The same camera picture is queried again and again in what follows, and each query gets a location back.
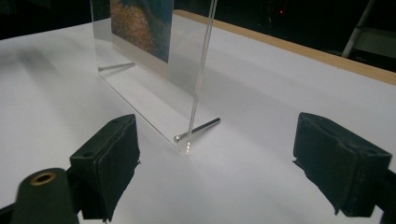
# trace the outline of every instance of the printed picture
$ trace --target printed picture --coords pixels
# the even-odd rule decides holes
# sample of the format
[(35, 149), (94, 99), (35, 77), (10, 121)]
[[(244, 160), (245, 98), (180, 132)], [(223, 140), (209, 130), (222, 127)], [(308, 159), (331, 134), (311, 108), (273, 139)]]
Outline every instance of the printed picture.
[(174, 0), (111, 0), (111, 31), (168, 62)]

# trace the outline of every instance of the clear acrylic stand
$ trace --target clear acrylic stand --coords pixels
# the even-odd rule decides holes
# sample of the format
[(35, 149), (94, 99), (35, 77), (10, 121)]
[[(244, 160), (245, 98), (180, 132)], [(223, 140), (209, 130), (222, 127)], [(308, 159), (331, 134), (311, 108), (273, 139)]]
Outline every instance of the clear acrylic stand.
[(197, 7), (173, 10), (173, 0), (91, 1), (99, 76), (187, 154), (192, 134), (214, 125), (193, 129), (217, 0), (193, 0), (200, 21)]

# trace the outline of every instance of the dark background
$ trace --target dark background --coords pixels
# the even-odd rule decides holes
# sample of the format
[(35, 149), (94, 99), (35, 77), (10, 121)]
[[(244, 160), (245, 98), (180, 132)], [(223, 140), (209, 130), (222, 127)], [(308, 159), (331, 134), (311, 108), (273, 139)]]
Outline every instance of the dark background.
[[(92, 0), (108, 17), (108, 0)], [(368, 0), (219, 0), (216, 19), (340, 55)], [(201, 15), (210, 0), (175, 0), (175, 9)], [(377, 0), (366, 26), (396, 32), (396, 1)], [(0, 0), (0, 39), (92, 21), (90, 0)], [(396, 71), (396, 60), (352, 51), (351, 59)]]

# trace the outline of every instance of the white table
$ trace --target white table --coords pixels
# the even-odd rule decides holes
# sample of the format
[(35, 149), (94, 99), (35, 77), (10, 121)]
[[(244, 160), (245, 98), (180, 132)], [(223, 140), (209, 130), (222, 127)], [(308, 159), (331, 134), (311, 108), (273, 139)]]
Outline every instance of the white table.
[[(85, 24), (0, 41), (1, 207), (26, 176), (68, 168), (109, 120), (134, 113), (96, 75), (92, 39)], [(214, 29), (202, 93), (198, 116), (222, 122), (189, 157), (138, 116), (142, 164), (114, 223), (379, 223), (378, 208), (371, 218), (335, 216), (292, 147), (304, 111), (395, 154), (394, 86)]]

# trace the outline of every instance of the metal rod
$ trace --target metal rod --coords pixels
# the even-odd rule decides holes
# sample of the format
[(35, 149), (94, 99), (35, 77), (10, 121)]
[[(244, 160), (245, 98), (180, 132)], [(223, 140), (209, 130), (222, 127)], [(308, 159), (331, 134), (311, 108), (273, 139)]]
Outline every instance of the metal rod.
[[(196, 132), (198, 132), (198, 131), (201, 131), (202, 129), (207, 129), (207, 128), (209, 128), (209, 127), (212, 127), (212, 126), (214, 126), (214, 125), (216, 125), (216, 124), (218, 124), (218, 123), (220, 123), (220, 118), (213, 119), (212, 121), (209, 121), (209, 122), (206, 123), (206, 124), (203, 124), (203, 125), (201, 125), (201, 126), (199, 126), (199, 127), (196, 127), (196, 128), (194, 128), (194, 129), (192, 129), (191, 134), (196, 133)], [(183, 138), (187, 137), (188, 135), (189, 135), (189, 132), (176, 135), (176, 136), (174, 137), (174, 140), (175, 140), (176, 143), (179, 143)]]
[(361, 34), (361, 29), (364, 27), (364, 24), (366, 23), (367, 18), (369, 17), (370, 12), (374, 7), (375, 1), (376, 0), (370, 0), (370, 2), (367, 4), (366, 9), (364, 9), (363, 14), (361, 15), (361, 19), (359, 20), (358, 24), (355, 26), (352, 35), (350, 36), (349, 40), (346, 43), (346, 47), (344, 48), (341, 57), (343, 58), (349, 57), (350, 51), (352, 51), (353, 47), (355, 46), (355, 43)]
[(107, 67), (98, 67), (98, 71), (102, 72), (108, 69), (114, 69), (114, 68), (120, 68), (120, 67), (128, 67), (128, 66), (134, 66), (134, 63), (123, 63), (123, 64), (117, 64), (117, 65), (111, 65)]

